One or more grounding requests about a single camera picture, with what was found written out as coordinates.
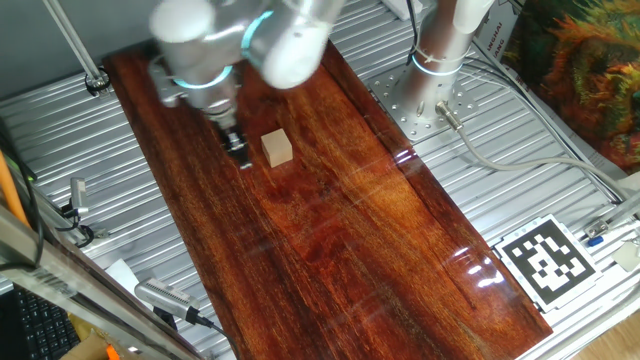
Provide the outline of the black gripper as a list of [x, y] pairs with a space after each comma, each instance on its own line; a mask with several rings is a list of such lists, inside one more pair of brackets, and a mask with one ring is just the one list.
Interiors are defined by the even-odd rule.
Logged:
[[241, 126], [234, 117], [221, 118], [214, 121], [216, 129], [228, 154], [234, 158], [241, 170], [252, 167], [249, 147], [245, 144], [245, 137]]

